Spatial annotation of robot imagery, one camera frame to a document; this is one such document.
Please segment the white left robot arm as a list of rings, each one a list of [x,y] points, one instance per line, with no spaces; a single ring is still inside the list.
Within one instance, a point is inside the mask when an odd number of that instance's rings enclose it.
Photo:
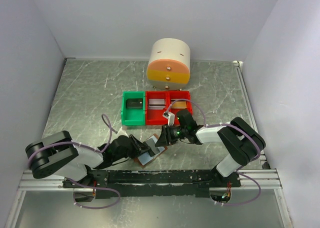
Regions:
[[[91,169],[103,170],[114,166],[121,159],[136,159],[151,147],[124,130],[115,133],[114,139],[97,148],[75,142],[66,130],[60,131],[25,148],[28,167],[35,179],[51,175],[76,181],[89,187],[94,180]]]

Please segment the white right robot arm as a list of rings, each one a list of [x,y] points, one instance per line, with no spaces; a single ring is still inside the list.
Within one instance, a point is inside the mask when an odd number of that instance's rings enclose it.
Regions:
[[[199,125],[187,109],[176,115],[179,125],[163,125],[155,146],[170,146],[185,139],[195,145],[222,143],[228,155],[213,168],[212,174],[212,181],[218,187],[228,183],[233,172],[258,159],[266,147],[264,139],[240,117],[229,123]]]

